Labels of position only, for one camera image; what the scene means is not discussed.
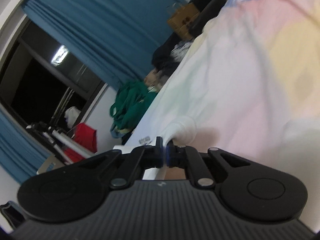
black chair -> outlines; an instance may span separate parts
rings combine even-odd
[[[190,0],[197,9],[200,11],[197,19],[190,25],[189,33],[196,38],[202,33],[204,25],[212,18],[217,17],[221,8],[224,6],[227,0]],[[173,32],[170,37],[153,53],[151,63],[153,66],[160,70],[162,64],[166,64],[170,61],[170,52],[174,49],[174,46],[181,41],[181,38]]]

bed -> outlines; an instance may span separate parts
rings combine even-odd
[[[297,176],[301,220],[320,229],[320,0],[228,0],[159,92],[128,147],[178,117],[189,145],[219,147]]]

window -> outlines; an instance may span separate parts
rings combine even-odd
[[[89,99],[100,83],[100,79],[72,55],[68,48],[33,22],[30,22],[19,41],[51,74],[84,99]]]
[[[29,22],[0,72],[0,97],[24,126],[42,121],[68,130],[65,110],[90,105],[102,84],[66,46]]]

textured grip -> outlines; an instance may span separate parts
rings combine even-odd
[[[28,220],[11,235],[17,240],[310,240],[314,234],[298,220],[269,225],[242,220],[214,192],[177,180],[136,181],[111,192],[83,219],[65,224]]]

white bedsheet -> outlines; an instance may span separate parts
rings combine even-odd
[[[198,127],[191,144],[198,151],[215,146],[267,164],[263,152],[279,143],[290,113],[250,26],[245,19],[234,21],[218,17],[199,37],[202,45],[187,54],[126,145],[155,138],[187,115]]]
[[[247,19],[220,14],[204,28],[127,146],[155,139],[178,116],[196,121],[190,144],[219,147],[297,176],[308,189],[301,220],[320,229],[320,122],[293,120],[267,51]]]

